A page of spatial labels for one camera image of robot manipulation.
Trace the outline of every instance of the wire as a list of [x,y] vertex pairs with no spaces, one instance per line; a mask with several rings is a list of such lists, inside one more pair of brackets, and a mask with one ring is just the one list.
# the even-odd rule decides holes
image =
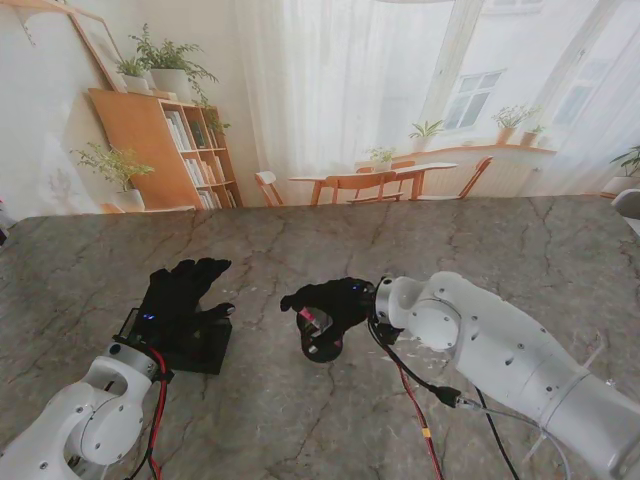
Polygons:
[[400,378],[402,379],[402,386],[404,387],[405,391],[407,392],[407,395],[409,395],[409,398],[413,402],[413,406],[416,409],[416,415],[418,416],[418,421],[420,422],[420,426],[422,427],[422,434],[424,436],[424,439],[427,442],[427,448],[429,449],[429,455],[431,456],[431,462],[433,463],[433,469],[436,472],[436,476],[437,476],[438,480],[444,480],[444,476],[442,474],[442,469],[440,468],[440,464],[438,462],[438,457],[436,456],[435,446],[433,445],[433,439],[431,438],[431,431],[429,430],[429,425],[427,424],[427,419],[425,418],[424,414],[422,413],[422,410],[420,409],[420,405],[418,404],[418,401],[416,400],[416,397],[413,394],[413,390],[411,390],[411,386],[409,385],[409,382],[407,380],[405,372],[411,378],[413,378],[416,382],[418,382],[419,385],[424,386],[425,388],[427,388],[432,393],[434,393],[433,390],[437,390],[440,387],[435,387],[435,386],[425,382],[420,377],[418,377],[415,373],[413,373],[411,371],[411,369],[409,369],[409,367],[407,367],[407,365],[402,360],[400,360],[400,357],[398,357],[398,355],[391,349],[391,347],[389,347],[388,345],[385,345],[384,343],[382,343],[382,340],[378,337],[377,332],[375,331],[375,329],[371,325],[371,322],[367,322],[367,326],[369,328],[369,333],[371,333],[371,336],[376,341],[378,346],[380,348],[382,348],[387,353],[387,355],[389,355],[389,358],[391,358],[391,360],[396,364],[396,367],[398,368],[398,371],[400,372]]
[[442,469],[440,468],[440,463],[438,462],[438,457],[436,456],[436,449],[435,449],[435,446],[433,445],[433,439],[431,438],[431,430],[429,430],[429,425],[427,424],[427,419],[425,418],[424,413],[422,413],[422,410],[420,409],[420,405],[418,404],[418,401],[416,400],[416,397],[413,394],[413,390],[411,390],[411,386],[407,381],[407,376],[402,370],[402,367],[400,367],[400,365],[398,364],[396,364],[396,367],[398,367],[398,371],[400,372],[402,385],[404,386],[404,389],[406,390],[407,395],[409,395],[409,398],[413,402],[413,406],[416,409],[416,415],[418,416],[418,421],[420,422],[420,426],[422,427],[422,435],[424,436],[424,439],[427,442],[427,448],[429,450],[429,455],[431,456],[431,463],[433,464],[433,469],[436,472],[436,477],[438,478],[438,480],[444,480],[444,475],[442,474]]
[[514,419],[514,420],[519,420],[522,423],[526,423],[527,425],[529,425],[529,426],[535,428],[536,430],[539,430],[540,432],[542,432],[542,434],[546,438],[551,440],[551,443],[553,443],[553,446],[555,447],[555,449],[557,450],[558,454],[560,455],[560,458],[562,458],[562,464],[564,465],[564,478],[565,478],[565,480],[571,480],[571,468],[569,466],[569,460],[567,459],[567,456],[562,451],[562,447],[558,443],[558,440],[556,440],[556,438],[553,435],[551,435],[547,430],[545,430],[543,427],[538,425],[536,422],[534,422],[532,420],[529,420],[528,418],[523,418],[523,417],[519,417],[518,415],[514,415],[512,413],[501,412],[499,410],[494,410],[492,408],[483,407],[482,405],[480,405],[477,402],[474,402],[473,400],[465,399],[464,402],[467,405],[467,407],[470,407],[468,409],[473,411],[473,412],[480,411],[480,412],[485,412],[485,413],[491,413],[493,415],[501,415],[503,417],[509,417],[509,418]]
[[[480,398],[480,403],[482,403],[482,408],[487,408],[487,404],[484,401],[484,395],[482,394],[482,392],[478,387],[476,387],[476,392],[478,392],[478,397]],[[496,443],[498,444],[498,448],[500,449],[502,458],[504,458],[504,461],[507,464],[507,467],[509,467],[509,470],[511,471],[511,476],[513,476],[514,480],[520,480],[520,477],[518,477],[518,474],[516,473],[516,469],[513,468],[513,464],[511,463],[511,459],[509,458],[509,455],[507,454],[506,450],[504,449],[504,446],[502,445],[502,440],[500,440],[500,435],[498,434],[498,430],[496,429],[496,426],[493,423],[493,418],[491,418],[491,415],[489,415],[488,413],[486,415],[487,415],[487,421],[489,422],[489,426],[491,427],[491,431],[493,432],[493,438],[496,439]]]
[[156,463],[153,458],[153,449],[155,447],[156,439],[158,437],[158,432],[160,430],[160,421],[162,420],[162,414],[164,412],[164,406],[167,399],[167,380],[166,373],[167,367],[162,355],[160,355],[156,350],[149,347],[149,351],[156,357],[158,365],[160,366],[160,372],[163,374],[162,380],[160,381],[160,394],[158,395],[158,403],[156,404],[155,411],[153,413],[153,420],[151,420],[151,430],[149,432],[149,441],[147,443],[147,449],[145,450],[144,456],[142,460],[134,470],[134,472],[126,478],[126,480],[133,480],[145,463],[149,464],[149,468],[151,469],[151,474],[153,475],[154,480],[162,480],[162,470]]

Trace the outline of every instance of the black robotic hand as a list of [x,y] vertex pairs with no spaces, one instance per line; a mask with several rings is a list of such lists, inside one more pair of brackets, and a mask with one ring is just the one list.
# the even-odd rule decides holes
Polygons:
[[171,271],[163,268],[152,273],[129,338],[140,339],[163,354],[206,361],[212,348],[212,329],[235,307],[221,303],[211,310],[197,311],[199,301],[230,266],[229,260],[201,258],[197,263],[183,260]]
[[364,322],[373,312],[374,298],[372,283],[347,277],[322,285],[306,285],[293,295],[283,297],[280,309],[286,312],[293,308],[299,313],[305,308],[315,308],[328,315],[331,325],[309,339],[311,345],[321,348],[340,341],[347,330]]

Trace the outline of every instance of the white robotic arm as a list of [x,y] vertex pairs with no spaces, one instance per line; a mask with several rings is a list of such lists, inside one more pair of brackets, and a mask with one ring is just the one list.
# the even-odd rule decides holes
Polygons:
[[[82,380],[63,388],[31,426],[2,452],[2,480],[103,477],[133,447],[142,429],[142,400],[157,364],[113,343]],[[109,391],[105,386],[111,385]],[[67,464],[63,452],[82,462]]]
[[640,406],[593,376],[536,320],[460,275],[384,279],[378,319],[407,329],[497,402],[584,458],[601,479],[640,479]]

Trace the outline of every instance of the picture frame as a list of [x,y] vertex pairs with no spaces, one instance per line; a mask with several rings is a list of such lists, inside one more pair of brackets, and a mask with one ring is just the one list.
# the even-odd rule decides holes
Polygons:
[[118,63],[122,61],[122,55],[120,55],[104,19],[81,10],[69,14],[69,17],[100,70],[104,73],[111,89],[126,93],[126,84],[118,73]]

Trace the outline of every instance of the black glove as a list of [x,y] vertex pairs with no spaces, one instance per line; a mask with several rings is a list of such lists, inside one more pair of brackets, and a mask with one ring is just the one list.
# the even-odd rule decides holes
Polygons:
[[306,285],[293,295],[282,297],[280,309],[300,312],[312,307],[329,315],[333,324],[312,341],[312,345],[321,347],[340,340],[347,330],[364,322],[373,312],[374,294],[372,283],[347,277],[322,285]]
[[132,334],[164,351],[184,349],[196,332],[235,310],[221,303],[196,313],[202,296],[230,266],[229,260],[201,258],[198,263],[183,260],[171,272],[163,268],[152,273]]

